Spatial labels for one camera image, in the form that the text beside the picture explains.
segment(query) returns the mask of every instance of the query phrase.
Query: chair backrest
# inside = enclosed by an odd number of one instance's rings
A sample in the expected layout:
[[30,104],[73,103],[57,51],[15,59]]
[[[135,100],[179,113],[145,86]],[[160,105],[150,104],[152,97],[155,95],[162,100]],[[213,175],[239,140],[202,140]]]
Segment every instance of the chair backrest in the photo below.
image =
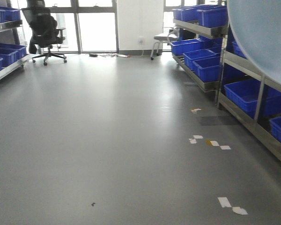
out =
[[29,7],[45,7],[45,1],[44,0],[27,0],[27,8]]
[[32,29],[31,41],[41,47],[55,44],[57,40],[57,22],[45,7],[22,8],[24,17]]

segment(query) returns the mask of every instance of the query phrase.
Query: gray stool seat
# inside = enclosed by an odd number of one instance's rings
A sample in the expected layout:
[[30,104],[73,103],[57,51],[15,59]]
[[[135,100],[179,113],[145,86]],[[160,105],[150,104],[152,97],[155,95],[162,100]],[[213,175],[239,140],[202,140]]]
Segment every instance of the gray stool seat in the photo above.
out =
[[[167,36],[168,36],[168,34],[161,33],[161,34],[155,35],[154,36],[154,40],[167,41]],[[169,40],[170,41],[176,41],[177,39],[178,39],[178,37],[175,34],[170,34],[169,35]]]

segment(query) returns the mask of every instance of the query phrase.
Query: metal stool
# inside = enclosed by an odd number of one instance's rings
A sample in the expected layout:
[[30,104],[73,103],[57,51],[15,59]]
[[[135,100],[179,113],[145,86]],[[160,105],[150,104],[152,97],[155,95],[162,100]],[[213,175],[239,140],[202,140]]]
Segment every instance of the metal stool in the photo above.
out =
[[158,34],[158,35],[154,36],[154,40],[157,40],[157,41],[153,44],[153,48],[152,48],[151,55],[150,55],[151,60],[154,59],[153,54],[154,54],[156,44],[157,44],[156,55],[159,55],[158,51],[159,51],[159,48],[160,48],[160,44],[165,44],[165,43],[169,44],[170,42],[178,40],[178,36],[173,34],[174,32],[176,32],[176,30],[174,30],[170,33],[161,33],[161,34]]

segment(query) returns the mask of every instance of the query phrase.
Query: black office chair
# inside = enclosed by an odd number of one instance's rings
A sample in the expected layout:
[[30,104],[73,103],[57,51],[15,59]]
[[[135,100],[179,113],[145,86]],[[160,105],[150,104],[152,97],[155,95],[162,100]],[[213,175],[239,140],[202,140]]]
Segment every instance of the black office chair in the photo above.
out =
[[29,7],[45,7],[45,1],[44,0],[27,0],[27,8]]
[[32,61],[36,62],[35,58],[45,57],[44,65],[47,66],[47,59],[54,56],[62,58],[64,63],[66,63],[67,57],[64,54],[51,52],[52,45],[57,44],[58,46],[58,44],[62,44],[64,40],[62,31],[65,28],[56,28],[57,22],[51,16],[50,9],[45,7],[29,7],[22,8],[22,12],[32,29],[29,52],[34,54],[37,52],[35,45],[38,45],[40,48],[48,48],[48,52],[33,57]]

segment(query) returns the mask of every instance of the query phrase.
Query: white paper piece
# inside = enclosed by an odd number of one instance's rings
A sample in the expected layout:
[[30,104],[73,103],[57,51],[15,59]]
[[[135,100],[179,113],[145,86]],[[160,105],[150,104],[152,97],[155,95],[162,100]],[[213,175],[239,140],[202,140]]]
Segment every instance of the white paper piece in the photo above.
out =
[[220,201],[220,204],[223,208],[225,208],[225,207],[231,208],[232,207],[227,197],[218,197],[218,200]]
[[228,146],[228,145],[221,146],[221,149],[222,150],[231,150],[230,146]]
[[203,136],[201,136],[201,135],[194,135],[193,137],[194,137],[194,139],[203,139]]
[[245,209],[242,209],[240,207],[233,207],[233,212],[239,214],[239,215],[248,215],[247,211]]
[[196,139],[189,139],[189,141],[190,141],[191,144],[196,144],[197,143]]
[[210,143],[212,144],[212,146],[220,146],[219,143],[216,141],[210,141]]

